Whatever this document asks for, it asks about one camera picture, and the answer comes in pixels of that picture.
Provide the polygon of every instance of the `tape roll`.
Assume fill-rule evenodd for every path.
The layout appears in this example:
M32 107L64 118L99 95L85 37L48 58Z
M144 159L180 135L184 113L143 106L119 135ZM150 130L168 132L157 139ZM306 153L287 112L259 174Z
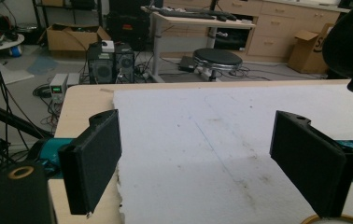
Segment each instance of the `tape roll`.
M8 50L8 53L9 53L10 56L12 56L12 57L15 57L15 58L20 57L20 56L22 55L21 46L18 45L18 46L11 47L11 48Z

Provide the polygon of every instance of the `round stool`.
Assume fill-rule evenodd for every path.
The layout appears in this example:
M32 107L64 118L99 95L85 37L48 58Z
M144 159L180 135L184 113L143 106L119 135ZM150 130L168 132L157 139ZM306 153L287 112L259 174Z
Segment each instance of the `round stool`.
M241 67L243 60L225 49L197 49L193 60L198 66L212 70L209 81L216 79L217 71L229 72Z

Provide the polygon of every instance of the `desk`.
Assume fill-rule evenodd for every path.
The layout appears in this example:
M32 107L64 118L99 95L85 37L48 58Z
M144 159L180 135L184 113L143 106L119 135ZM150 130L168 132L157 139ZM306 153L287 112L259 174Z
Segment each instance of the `desk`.
M279 94L285 97L275 101ZM77 137L90 116L113 103L120 110L120 185L113 178L86 219L69 215L64 182L51 179L60 224L121 223L120 211L128 224L300 223L313 211L270 159L274 108L307 116L330 137L353 138L346 80L76 86L66 94L55 136ZM353 187L345 213L353 216Z
M158 12L153 12L153 19L155 21L155 35L154 35L154 46L153 46L153 67L151 77L156 82L164 82L159 76L159 59L161 52L160 41L162 39L162 23L168 22L170 25L189 25L189 26L205 26L211 27L209 37L207 38L206 47L213 48L215 43L215 36L218 28L233 28L233 29L251 29L254 28L254 24L244 23L241 21L217 21L217 20L201 20L191 18L177 18L177 17L164 17ZM179 37L182 42L176 43L174 52L180 51L191 51L189 40Z

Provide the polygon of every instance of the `shelf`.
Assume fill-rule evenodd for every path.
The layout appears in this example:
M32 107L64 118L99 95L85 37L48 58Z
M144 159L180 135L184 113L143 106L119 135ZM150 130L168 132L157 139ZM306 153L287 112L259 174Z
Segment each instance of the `shelf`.
M42 8L42 13L43 17L45 19L45 28L49 27L49 20L48 20L48 13L47 13L47 8L61 8L65 10L72 10L73 17L74 17L74 24L76 24L76 15L75 15L75 10L83 10L83 11L97 11L98 13L98 23L99 26L103 26L103 16L102 16L102 2L101 0L97 1L96 7L94 9L84 9L84 8L74 8L72 6L63 6L63 7L56 7L56 6L46 6L40 3L37 3L36 0L32 0L32 3L34 5L34 11L35 11L35 16L36 16L36 22L37 22L37 27L42 30L43 26L41 24L40 18L39 18L39 13L38 13L38 8Z

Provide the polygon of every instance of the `electronic equipment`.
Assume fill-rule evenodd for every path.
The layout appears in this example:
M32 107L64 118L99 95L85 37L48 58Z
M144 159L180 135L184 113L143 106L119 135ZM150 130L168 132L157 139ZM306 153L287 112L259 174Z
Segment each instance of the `electronic equipment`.
M180 60L178 69L180 71L192 73L194 72L195 65L196 63L194 62L192 57L183 56L182 59Z
M71 0L72 8L75 9L94 9L95 1L94 0Z
M116 83L114 60L113 52L102 52L101 42L91 44L87 53L90 84Z
M69 89L78 84L80 84L80 73L69 73L66 81L66 88Z
M134 51L130 45L126 43L116 45L115 58L117 72L134 83Z
M142 12L141 7L153 6L162 7L163 0L109 0L109 8L121 15L136 15Z
M187 7L185 8L187 12L196 12L196 13L201 13L201 14L207 14L210 16L223 16L226 17L227 20L229 21L236 21L237 18L230 12L225 12L225 11L216 11L216 10L208 10L208 9L203 9L203 8L193 8L193 7Z
M143 10L134 15L110 11L106 15L106 32L114 43L128 43L134 51L145 49L150 26L150 17Z
M56 74L49 87L51 91L51 100L54 104L61 104L64 101L66 93L66 81L68 74Z

